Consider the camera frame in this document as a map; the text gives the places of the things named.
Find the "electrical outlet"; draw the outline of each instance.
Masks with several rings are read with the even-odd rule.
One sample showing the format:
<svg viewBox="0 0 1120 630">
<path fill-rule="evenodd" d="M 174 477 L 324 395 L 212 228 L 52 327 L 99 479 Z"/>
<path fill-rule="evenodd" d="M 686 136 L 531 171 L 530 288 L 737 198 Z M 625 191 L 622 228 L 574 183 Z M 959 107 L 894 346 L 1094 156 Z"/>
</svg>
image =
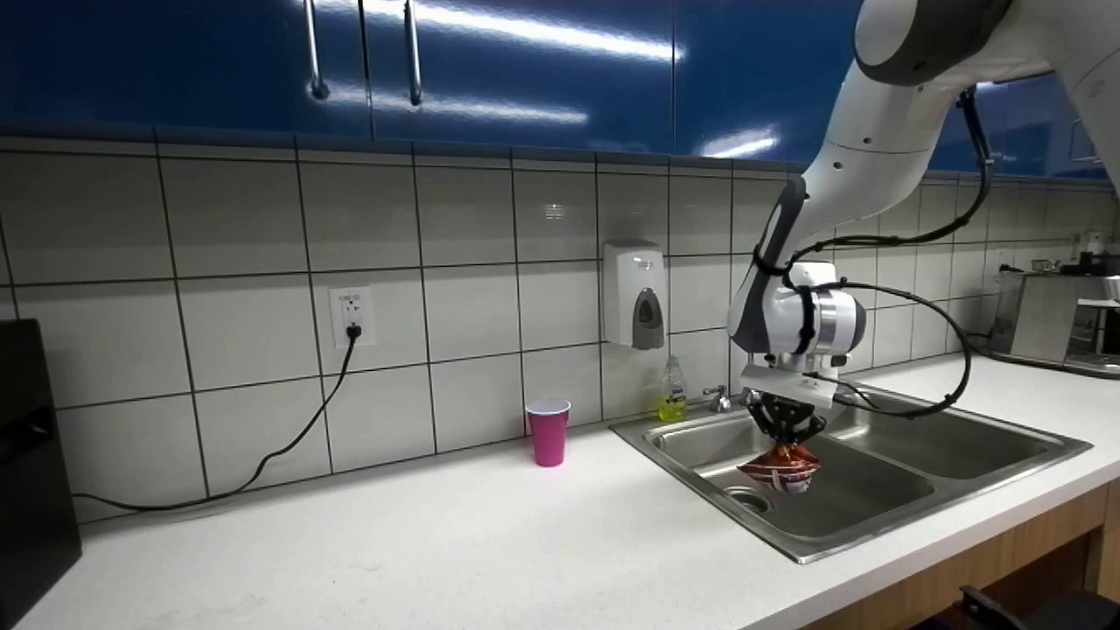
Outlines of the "electrical outlet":
<svg viewBox="0 0 1120 630">
<path fill-rule="evenodd" d="M 336 346 L 348 350 L 348 327 L 360 324 L 355 350 L 374 346 L 374 291 L 370 288 L 339 288 L 328 291 L 328 319 Z"/>
</svg>

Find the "stainless steel sink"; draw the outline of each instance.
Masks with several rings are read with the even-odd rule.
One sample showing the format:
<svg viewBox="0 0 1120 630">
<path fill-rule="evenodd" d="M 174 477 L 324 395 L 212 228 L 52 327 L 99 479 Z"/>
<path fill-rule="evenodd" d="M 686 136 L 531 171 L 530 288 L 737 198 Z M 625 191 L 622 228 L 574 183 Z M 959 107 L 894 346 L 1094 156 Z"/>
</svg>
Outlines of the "stainless steel sink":
<svg viewBox="0 0 1120 630">
<path fill-rule="evenodd" d="M 874 410 L 916 407 L 874 387 L 869 387 L 869 400 Z M 820 456 L 811 488 L 778 493 L 737 472 L 770 443 L 745 410 L 681 422 L 625 422 L 616 434 L 797 564 L 1087 449 L 962 410 L 898 418 L 841 407 L 828 429 L 811 441 Z"/>
</svg>

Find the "white countertop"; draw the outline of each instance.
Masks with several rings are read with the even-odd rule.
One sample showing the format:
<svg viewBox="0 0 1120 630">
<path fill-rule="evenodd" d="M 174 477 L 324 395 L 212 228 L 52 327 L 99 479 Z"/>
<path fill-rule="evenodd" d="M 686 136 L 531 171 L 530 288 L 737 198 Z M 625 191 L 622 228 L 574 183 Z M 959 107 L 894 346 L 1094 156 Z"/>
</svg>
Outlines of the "white countertop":
<svg viewBox="0 0 1120 630">
<path fill-rule="evenodd" d="M 932 395 L 959 362 L 874 374 Z M 1120 382 L 975 360 L 959 401 L 1092 441 L 847 551 L 791 564 L 610 429 L 99 523 L 20 630 L 804 627 L 1120 477 Z"/>
</svg>

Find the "cabinet handle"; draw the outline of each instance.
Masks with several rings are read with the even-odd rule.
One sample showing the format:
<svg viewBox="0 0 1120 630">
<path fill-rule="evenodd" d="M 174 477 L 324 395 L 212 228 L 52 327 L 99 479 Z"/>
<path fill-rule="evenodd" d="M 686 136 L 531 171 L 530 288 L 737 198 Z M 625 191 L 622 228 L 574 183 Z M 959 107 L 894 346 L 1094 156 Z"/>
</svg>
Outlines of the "cabinet handle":
<svg viewBox="0 0 1120 630">
<path fill-rule="evenodd" d="M 406 37 L 409 37 L 409 100 L 420 105 L 422 94 L 422 63 L 420 63 L 420 26 L 415 26 L 415 9 L 413 0 L 406 0 Z"/>
<path fill-rule="evenodd" d="M 317 67 L 317 23 L 316 23 L 316 0 L 304 0 L 304 22 L 307 22 L 307 63 L 310 63 L 310 79 L 307 89 L 316 100 L 328 96 L 328 88 L 322 79 L 322 67 Z"/>
</svg>

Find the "blue cabinet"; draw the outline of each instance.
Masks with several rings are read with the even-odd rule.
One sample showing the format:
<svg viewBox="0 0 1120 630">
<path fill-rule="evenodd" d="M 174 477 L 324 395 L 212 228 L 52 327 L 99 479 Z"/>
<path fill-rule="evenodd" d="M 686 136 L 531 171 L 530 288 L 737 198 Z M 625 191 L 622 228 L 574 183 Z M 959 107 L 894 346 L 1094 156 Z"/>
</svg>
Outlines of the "blue cabinet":
<svg viewBox="0 0 1120 630">
<path fill-rule="evenodd" d="M 854 57 L 857 8 L 24 0 L 0 8 L 0 134 L 296 136 L 310 145 L 681 154 L 800 166 Z M 1101 176 L 1055 77 L 982 88 L 979 105 L 996 171 Z M 948 114 L 932 166 L 974 166 L 959 114 Z"/>
<path fill-rule="evenodd" d="M 174 0 L 156 8 L 162 136 L 367 140 L 364 100 L 350 96 L 364 82 L 357 0 Z"/>
<path fill-rule="evenodd" d="M 377 140 L 665 154 L 672 0 L 367 0 Z"/>
<path fill-rule="evenodd" d="M 0 8 L 3 134 L 149 134 L 156 2 L 29 0 Z"/>
<path fill-rule="evenodd" d="M 808 165 L 849 63 L 857 0 L 678 9 L 674 154 Z"/>
</svg>

